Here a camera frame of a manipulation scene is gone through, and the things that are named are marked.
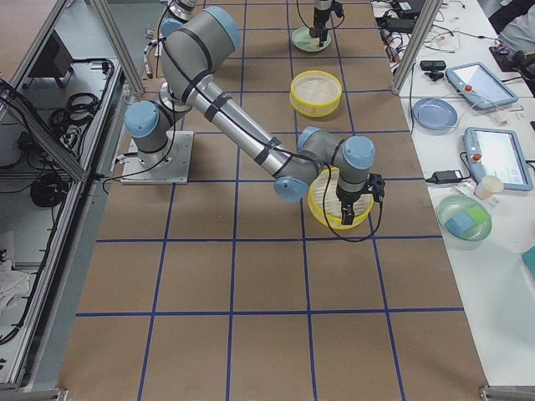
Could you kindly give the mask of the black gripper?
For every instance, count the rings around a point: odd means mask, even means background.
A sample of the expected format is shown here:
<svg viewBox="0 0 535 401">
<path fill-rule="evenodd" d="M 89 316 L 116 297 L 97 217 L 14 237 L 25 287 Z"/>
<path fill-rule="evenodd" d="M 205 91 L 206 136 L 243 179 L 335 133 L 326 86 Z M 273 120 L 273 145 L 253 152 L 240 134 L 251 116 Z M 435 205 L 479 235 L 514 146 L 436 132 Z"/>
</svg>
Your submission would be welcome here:
<svg viewBox="0 0 535 401">
<path fill-rule="evenodd" d="M 362 196 L 361 191 L 346 191 L 343 188 L 337 188 L 336 196 L 340 201 L 340 208 L 342 211 L 341 224 L 344 226 L 353 225 L 354 203 Z"/>
<path fill-rule="evenodd" d="M 327 30 L 325 28 L 329 18 L 330 11 L 315 11 L 313 13 L 313 28 L 309 29 L 309 35 L 311 38 L 318 38 L 319 47 L 323 47 L 327 40 Z"/>
</svg>

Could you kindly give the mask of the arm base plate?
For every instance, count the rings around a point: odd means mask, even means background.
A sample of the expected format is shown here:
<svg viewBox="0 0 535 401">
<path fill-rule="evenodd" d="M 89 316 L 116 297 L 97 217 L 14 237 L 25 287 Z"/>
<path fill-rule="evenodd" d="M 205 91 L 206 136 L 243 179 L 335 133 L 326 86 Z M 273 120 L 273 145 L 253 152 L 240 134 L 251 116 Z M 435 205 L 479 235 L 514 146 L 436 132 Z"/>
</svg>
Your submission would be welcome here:
<svg viewBox="0 0 535 401">
<path fill-rule="evenodd" d="M 166 132 L 168 144 L 154 154 L 139 152 L 134 139 L 130 140 L 129 152 L 125 158 L 120 181 L 133 185 L 185 185 L 188 182 L 193 131 Z"/>
</svg>

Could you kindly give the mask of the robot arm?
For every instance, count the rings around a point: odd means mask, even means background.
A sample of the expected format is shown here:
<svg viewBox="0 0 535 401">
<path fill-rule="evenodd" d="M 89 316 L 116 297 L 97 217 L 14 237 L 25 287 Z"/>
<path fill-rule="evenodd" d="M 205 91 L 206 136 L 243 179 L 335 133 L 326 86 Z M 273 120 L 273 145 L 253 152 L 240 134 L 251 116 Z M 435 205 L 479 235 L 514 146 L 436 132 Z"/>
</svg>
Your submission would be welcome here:
<svg viewBox="0 0 535 401">
<path fill-rule="evenodd" d="M 323 47 L 327 41 L 328 28 L 327 23 L 331 16 L 333 1 L 330 0 L 315 0 L 313 9 L 313 24 L 309 28 L 309 35 L 311 38 L 318 39 L 318 46 Z"/>
<path fill-rule="evenodd" d="M 125 112 L 125 127 L 138 155 L 161 160 L 171 147 L 168 130 L 183 114 L 196 109 L 275 179 L 274 190 L 285 201 L 300 201 L 323 168 L 335 167 L 339 171 L 335 195 L 343 225 L 353 222 L 354 203 L 362 195 L 371 194 L 382 203 L 384 182 L 370 171 L 375 161 L 370 139 L 339 140 L 308 127 L 298 139 L 297 150 L 291 152 L 217 86 L 213 74 L 237 50 L 240 39 L 235 21 L 218 6 L 203 9 L 165 38 L 161 64 L 172 104 L 143 100 Z"/>
</svg>

